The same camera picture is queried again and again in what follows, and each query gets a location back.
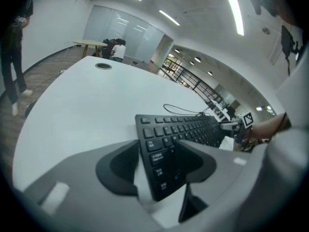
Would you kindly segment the frosted glass partition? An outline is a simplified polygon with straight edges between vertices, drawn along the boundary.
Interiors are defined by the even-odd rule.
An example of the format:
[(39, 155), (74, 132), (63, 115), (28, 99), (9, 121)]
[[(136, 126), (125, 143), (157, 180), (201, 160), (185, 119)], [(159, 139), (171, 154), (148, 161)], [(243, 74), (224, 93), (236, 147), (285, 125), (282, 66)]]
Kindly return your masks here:
[(150, 62), (164, 33), (157, 27), (130, 14), (93, 6), (89, 15), (84, 39), (102, 42), (105, 39), (123, 39), (126, 41), (127, 57)]

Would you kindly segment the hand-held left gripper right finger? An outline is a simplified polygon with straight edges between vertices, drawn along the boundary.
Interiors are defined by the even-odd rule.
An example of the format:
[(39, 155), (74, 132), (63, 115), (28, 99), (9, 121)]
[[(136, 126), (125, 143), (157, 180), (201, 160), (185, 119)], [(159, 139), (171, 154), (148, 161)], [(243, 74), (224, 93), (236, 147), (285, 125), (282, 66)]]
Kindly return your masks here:
[(185, 140), (175, 146), (187, 184), (180, 217), (189, 203), (198, 209), (179, 228), (234, 228), (261, 170), (265, 145), (250, 154)]

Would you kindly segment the black keyboard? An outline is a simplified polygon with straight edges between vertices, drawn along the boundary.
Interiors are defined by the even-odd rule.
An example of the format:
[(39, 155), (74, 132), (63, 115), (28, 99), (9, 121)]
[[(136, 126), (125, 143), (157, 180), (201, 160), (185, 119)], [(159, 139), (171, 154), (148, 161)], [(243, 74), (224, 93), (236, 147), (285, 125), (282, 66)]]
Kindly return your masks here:
[(213, 157), (191, 150), (181, 140), (219, 148), (224, 135), (212, 116), (136, 115), (145, 172), (155, 201), (160, 201), (183, 185), (188, 175), (202, 171), (195, 182), (202, 182), (216, 169)]

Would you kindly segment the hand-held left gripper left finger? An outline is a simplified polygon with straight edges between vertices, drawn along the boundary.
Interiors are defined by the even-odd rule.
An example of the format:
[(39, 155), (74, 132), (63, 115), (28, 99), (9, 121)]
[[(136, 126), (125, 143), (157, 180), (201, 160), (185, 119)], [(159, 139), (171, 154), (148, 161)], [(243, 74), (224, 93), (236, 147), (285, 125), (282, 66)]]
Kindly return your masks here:
[(24, 195), (46, 230), (159, 230), (134, 185), (139, 141), (116, 143), (62, 160)]

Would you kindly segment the black chest mounted phone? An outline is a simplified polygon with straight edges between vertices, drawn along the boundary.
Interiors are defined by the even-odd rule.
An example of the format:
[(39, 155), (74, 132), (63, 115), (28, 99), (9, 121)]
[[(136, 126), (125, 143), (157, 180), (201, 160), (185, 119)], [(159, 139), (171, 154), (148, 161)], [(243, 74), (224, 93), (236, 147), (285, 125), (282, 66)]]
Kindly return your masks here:
[(281, 46), (282, 52), (285, 56), (285, 60), (287, 61), (288, 67), (288, 76), (290, 76), (290, 61), (289, 56), (291, 53), (295, 54), (296, 64), (299, 62), (302, 57), (304, 46), (299, 47), (298, 41), (294, 41), (292, 34), (289, 32), (286, 26), (281, 26)]

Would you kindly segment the person's right forearm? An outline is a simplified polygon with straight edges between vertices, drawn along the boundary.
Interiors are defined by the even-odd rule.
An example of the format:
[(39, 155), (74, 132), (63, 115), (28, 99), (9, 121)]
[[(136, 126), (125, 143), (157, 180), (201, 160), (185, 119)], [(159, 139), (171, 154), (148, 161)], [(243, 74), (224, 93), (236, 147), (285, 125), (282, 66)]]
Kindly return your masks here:
[(289, 117), (286, 113), (283, 113), (260, 124), (253, 125), (250, 136), (254, 139), (270, 140), (277, 132), (287, 130), (290, 127)]

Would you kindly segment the round yellow wooden table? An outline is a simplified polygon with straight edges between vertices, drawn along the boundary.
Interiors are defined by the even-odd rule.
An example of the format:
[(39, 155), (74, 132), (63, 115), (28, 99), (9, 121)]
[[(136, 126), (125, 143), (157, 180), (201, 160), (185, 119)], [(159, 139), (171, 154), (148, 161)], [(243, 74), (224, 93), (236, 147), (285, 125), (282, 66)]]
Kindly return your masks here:
[(93, 40), (76, 40), (73, 41), (77, 45), (84, 45), (84, 51), (82, 54), (82, 58), (86, 57), (87, 50), (89, 46), (94, 46), (95, 47), (95, 56), (98, 57), (98, 48), (99, 47), (106, 47), (106, 43), (98, 42), (98, 41), (93, 41)]

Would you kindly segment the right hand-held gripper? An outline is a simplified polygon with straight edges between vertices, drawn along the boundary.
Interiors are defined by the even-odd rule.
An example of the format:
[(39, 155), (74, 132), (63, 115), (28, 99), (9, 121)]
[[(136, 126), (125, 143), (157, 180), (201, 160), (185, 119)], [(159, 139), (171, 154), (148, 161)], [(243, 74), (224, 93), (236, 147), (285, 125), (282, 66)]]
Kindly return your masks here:
[(251, 131), (253, 124), (254, 121), (251, 112), (245, 112), (237, 115), (234, 122), (221, 122), (220, 129), (234, 131), (235, 142), (241, 143), (245, 139), (245, 135)]

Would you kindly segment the black metal railing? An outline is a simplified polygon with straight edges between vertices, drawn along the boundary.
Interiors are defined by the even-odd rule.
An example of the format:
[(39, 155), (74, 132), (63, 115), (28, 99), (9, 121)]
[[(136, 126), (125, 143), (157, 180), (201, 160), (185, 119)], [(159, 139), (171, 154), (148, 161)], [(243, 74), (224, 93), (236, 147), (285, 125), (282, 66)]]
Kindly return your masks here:
[(175, 83), (193, 90), (206, 104), (216, 102), (223, 108), (228, 106), (219, 93), (180, 64), (166, 58), (160, 69)]

